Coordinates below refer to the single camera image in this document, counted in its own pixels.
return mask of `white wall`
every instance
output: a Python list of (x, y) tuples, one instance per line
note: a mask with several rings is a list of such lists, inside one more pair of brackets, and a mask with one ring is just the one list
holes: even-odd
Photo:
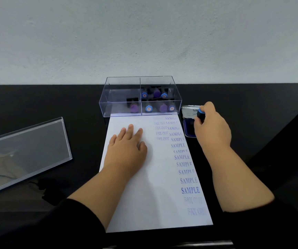
[(0, 0), (0, 84), (298, 82), (298, 0)]

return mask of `forearm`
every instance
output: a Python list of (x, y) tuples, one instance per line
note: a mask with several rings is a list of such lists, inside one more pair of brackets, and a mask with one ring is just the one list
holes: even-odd
[(212, 169), (213, 184), (223, 211), (237, 212), (266, 205), (272, 192), (230, 147), (203, 150)]
[(116, 168), (103, 168), (68, 198), (87, 206), (107, 229), (129, 178)]

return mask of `sheet of paper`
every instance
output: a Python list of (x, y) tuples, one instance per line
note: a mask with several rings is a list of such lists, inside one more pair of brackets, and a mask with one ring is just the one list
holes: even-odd
[(147, 159), (127, 184), (107, 232), (212, 225), (176, 115), (111, 117), (100, 171), (110, 138), (129, 124), (134, 133), (143, 128)]

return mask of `clear plastic cover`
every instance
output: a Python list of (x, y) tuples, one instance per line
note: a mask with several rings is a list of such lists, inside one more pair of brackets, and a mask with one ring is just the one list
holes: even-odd
[(0, 136), (0, 190), (72, 159), (63, 118)]
[(108, 77), (100, 107), (104, 117), (178, 114), (181, 102), (172, 76)]

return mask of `left hand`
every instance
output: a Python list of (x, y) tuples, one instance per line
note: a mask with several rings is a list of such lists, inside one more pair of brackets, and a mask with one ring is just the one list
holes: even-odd
[(104, 160), (104, 168), (119, 170), (129, 180), (142, 167), (146, 156), (147, 146), (142, 141), (137, 147), (143, 133), (140, 128), (133, 135), (134, 126), (130, 124), (128, 130), (122, 128), (120, 133), (113, 135), (107, 147), (107, 153)]

